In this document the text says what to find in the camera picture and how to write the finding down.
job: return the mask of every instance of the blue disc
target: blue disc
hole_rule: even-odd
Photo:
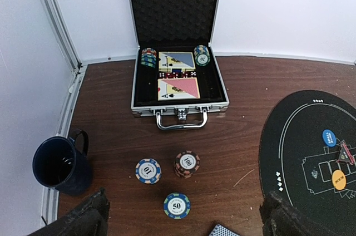
[[[329,147],[334,147],[336,145],[336,137],[331,130],[325,129],[323,131],[323,140]]]

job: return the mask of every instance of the white panel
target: white panel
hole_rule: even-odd
[[[72,75],[40,0],[0,0],[0,31],[0,234],[27,235],[41,223],[33,154],[55,134]]]
[[[58,0],[82,61],[135,54],[128,0]],[[355,59],[356,0],[220,0],[218,53]]]

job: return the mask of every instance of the mug rim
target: mug rim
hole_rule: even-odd
[[[35,160],[35,158],[36,158],[38,152],[40,151],[40,149],[43,148],[43,145],[44,145],[45,143],[47,143],[48,141],[54,140],[54,139],[65,140],[66,142],[68,142],[68,143],[70,144],[70,146],[72,147],[72,152],[73,152],[73,167],[72,167],[72,169],[71,169],[71,172],[67,175],[67,177],[66,177],[63,181],[59,182],[59,183],[56,184],[56,185],[47,185],[47,184],[44,184],[42,181],[40,181],[40,180],[37,178],[36,174],[34,173],[34,160]],[[36,152],[34,153],[34,156],[33,156],[33,159],[32,159],[32,172],[33,172],[34,177],[36,178],[36,180],[37,180],[42,186],[45,186],[45,187],[48,187],[48,188],[56,188],[56,187],[58,187],[59,185],[61,185],[61,184],[63,184],[64,182],[66,182],[66,181],[73,175],[74,168],[75,168],[76,164],[77,164],[77,152],[76,152],[76,148],[75,148],[75,146],[74,146],[74,143],[73,143],[70,139],[68,139],[68,138],[66,138],[66,137],[53,136],[53,137],[49,137],[47,140],[45,140],[43,143],[41,143],[41,144],[39,145],[39,147],[37,148]]]

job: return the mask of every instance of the wooden table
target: wooden table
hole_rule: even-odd
[[[163,132],[155,118],[134,118],[130,110],[134,62],[90,65],[72,127],[90,136],[94,181],[83,196],[60,196],[59,217],[104,187],[111,202],[109,235],[209,235],[220,223],[244,236],[261,235],[259,141],[269,112],[288,94],[317,89],[356,105],[356,69],[333,63],[256,57],[219,57],[230,106],[210,114],[200,130]],[[164,122],[175,122],[164,117]],[[172,163],[177,153],[193,150],[201,167],[179,179]],[[135,177],[142,158],[154,158],[162,179],[145,185]],[[235,183],[253,170],[236,187]],[[191,212],[168,218],[163,201],[172,192],[186,194]]]

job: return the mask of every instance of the open briefcase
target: open briefcase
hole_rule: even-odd
[[[161,130],[197,129],[228,95],[211,48],[219,0],[130,0],[137,39],[131,109]],[[164,126],[162,115],[202,114],[200,124]]]

